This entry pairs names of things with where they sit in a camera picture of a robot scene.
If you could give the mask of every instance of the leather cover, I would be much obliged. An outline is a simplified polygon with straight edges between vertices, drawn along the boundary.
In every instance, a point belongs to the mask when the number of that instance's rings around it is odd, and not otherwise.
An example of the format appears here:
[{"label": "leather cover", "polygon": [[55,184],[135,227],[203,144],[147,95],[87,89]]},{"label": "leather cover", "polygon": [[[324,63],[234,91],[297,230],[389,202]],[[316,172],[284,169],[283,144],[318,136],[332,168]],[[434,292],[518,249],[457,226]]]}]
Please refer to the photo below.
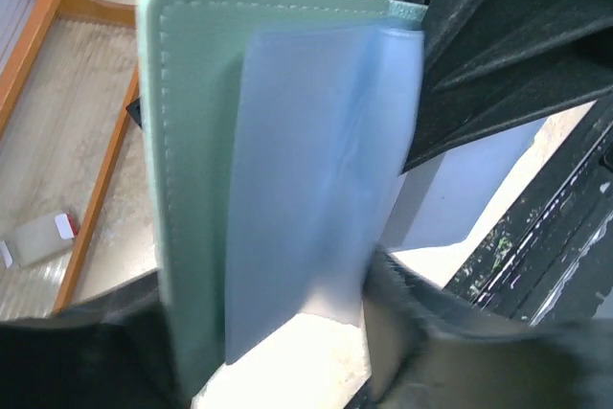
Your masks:
[{"label": "leather cover", "polygon": [[395,17],[390,0],[140,0],[143,124],[161,296],[184,392],[224,361],[227,202],[245,46],[265,25]]}]

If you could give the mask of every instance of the blue plastic page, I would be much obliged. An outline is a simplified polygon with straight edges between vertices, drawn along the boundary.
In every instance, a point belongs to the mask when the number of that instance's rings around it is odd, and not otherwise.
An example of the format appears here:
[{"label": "blue plastic page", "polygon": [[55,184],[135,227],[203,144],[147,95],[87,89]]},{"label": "blue plastic page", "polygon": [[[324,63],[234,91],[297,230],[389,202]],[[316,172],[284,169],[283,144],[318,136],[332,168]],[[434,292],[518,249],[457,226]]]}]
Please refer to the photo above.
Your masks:
[{"label": "blue plastic page", "polygon": [[357,323],[417,116],[421,32],[256,34],[228,210],[226,362],[299,311]]}]

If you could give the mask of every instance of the stitching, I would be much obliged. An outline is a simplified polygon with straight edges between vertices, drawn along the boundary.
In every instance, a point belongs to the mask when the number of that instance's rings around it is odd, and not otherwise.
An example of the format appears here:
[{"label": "stitching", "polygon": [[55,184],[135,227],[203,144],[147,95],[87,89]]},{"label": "stitching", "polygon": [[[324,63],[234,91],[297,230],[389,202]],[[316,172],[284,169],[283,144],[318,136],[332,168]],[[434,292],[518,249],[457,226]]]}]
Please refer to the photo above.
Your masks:
[{"label": "stitching", "polygon": [[277,10],[298,10],[298,11],[332,11],[336,13],[369,13],[378,16],[386,15],[387,11],[372,11],[372,10],[351,10],[351,9],[333,9],[330,7],[309,7],[296,4],[261,4],[259,2],[228,2],[228,1],[209,1],[200,2],[198,0],[184,1],[176,0],[171,4],[167,4],[162,8],[164,11],[171,7],[186,6],[186,7],[238,7],[238,8],[260,8],[260,9],[277,9]]},{"label": "stitching", "polygon": [[168,42],[168,38],[170,33],[164,30],[165,20],[168,18],[167,11],[172,7],[190,7],[190,8],[199,8],[199,7],[232,7],[232,8],[261,8],[261,9],[276,9],[276,10],[295,10],[295,11],[331,11],[335,13],[354,13],[354,14],[376,14],[377,16],[387,15],[387,11],[372,11],[372,10],[346,10],[346,9],[333,9],[330,7],[307,7],[300,6],[295,4],[260,4],[258,2],[227,2],[227,1],[210,1],[210,2],[200,2],[200,1],[182,1],[177,0],[170,4],[167,4],[162,7],[162,12],[158,17],[158,27],[160,30],[159,38],[160,38],[160,75],[158,76],[161,81],[161,110],[162,110],[162,133],[164,140],[164,161],[165,161],[165,170],[166,170],[166,207],[168,212],[168,225],[170,231],[170,243],[172,246],[176,244],[177,238],[177,228],[174,225],[173,218],[173,208],[172,208],[172,197],[174,195],[174,183],[172,174],[172,152],[170,151],[170,134],[169,134],[169,121],[168,121],[168,111],[169,106],[166,105],[166,99],[169,94],[169,89],[166,87],[165,82],[167,81],[167,77],[169,75],[167,69],[167,63],[170,58],[170,52],[166,50],[165,44]]}]

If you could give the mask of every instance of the floor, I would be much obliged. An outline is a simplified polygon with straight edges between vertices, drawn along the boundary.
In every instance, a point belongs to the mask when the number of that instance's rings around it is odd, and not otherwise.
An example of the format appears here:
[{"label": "floor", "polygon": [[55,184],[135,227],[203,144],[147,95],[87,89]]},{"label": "floor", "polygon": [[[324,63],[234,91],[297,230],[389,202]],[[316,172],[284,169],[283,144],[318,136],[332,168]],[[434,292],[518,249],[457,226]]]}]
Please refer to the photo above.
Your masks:
[{"label": "floor", "polygon": [[[573,109],[548,120],[468,239],[445,248],[398,253],[399,258],[435,284],[446,284],[586,109]],[[156,266],[143,159],[140,131],[132,125],[88,254],[77,300],[95,296]],[[194,405],[341,408],[367,374],[360,328],[299,315],[238,364],[220,370]]]}]

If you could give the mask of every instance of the wooden frame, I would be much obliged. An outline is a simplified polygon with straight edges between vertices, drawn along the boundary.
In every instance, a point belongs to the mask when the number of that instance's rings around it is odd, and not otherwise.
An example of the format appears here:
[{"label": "wooden frame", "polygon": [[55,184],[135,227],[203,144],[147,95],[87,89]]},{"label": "wooden frame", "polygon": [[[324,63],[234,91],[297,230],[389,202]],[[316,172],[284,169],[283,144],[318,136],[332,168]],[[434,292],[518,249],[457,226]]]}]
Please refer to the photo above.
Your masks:
[{"label": "wooden frame", "polygon": [[102,205],[104,204],[104,199],[108,192],[108,186],[111,183],[111,178],[113,177],[113,172],[117,165],[122,145],[124,144],[125,134],[127,133],[130,117],[125,108],[138,96],[138,92],[138,69],[136,69],[130,85],[127,88],[127,92],[125,93],[122,110],[117,118],[113,134],[106,148],[106,154],[102,160],[102,166],[98,173],[98,178],[96,179],[94,191],[89,199],[83,223],[81,224],[79,234],[75,240],[73,254],[68,262],[68,268],[66,269],[64,279],[62,280],[59,293],[56,297],[54,312],[58,312],[70,306],[73,295],[75,294],[75,289],[79,282],[79,275],[87,256],[87,250],[94,236]]},{"label": "wooden frame", "polygon": [[[36,0],[6,67],[0,74],[0,139],[6,130],[23,86],[34,65],[34,60],[56,15],[67,19],[109,24],[129,29],[135,29],[136,27],[135,10],[134,6],[131,5],[104,0]],[[135,69],[125,93],[122,110],[102,160],[99,175],[91,193],[79,234],[75,240],[68,267],[57,293],[54,311],[68,307],[72,301],[111,177],[124,143],[129,124],[129,116],[125,107],[138,96],[138,92],[138,71]]]},{"label": "wooden frame", "polygon": [[[92,23],[112,24],[131,29],[134,29],[136,26],[134,6],[104,0],[61,0],[57,14],[60,17]],[[85,216],[75,239],[73,253],[59,287],[53,312],[58,312],[70,306],[72,302],[79,282],[79,275],[100,218],[104,199],[106,198],[106,193],[108,192],[111,178],[117,165],[122,145],[124,144],[125,134],[127,133],[130,121],[126,107],[138,96],[138,93],[138,69],[135,69],[125,93],[122,110],[117,118],[113,134],[106,148],[94,190],[85,210]]]},{"label": "wooden frame", "polygon": [[0,74],[0,138],[4,134],[34,59],[61,0],[36,0],[7,64]]}]

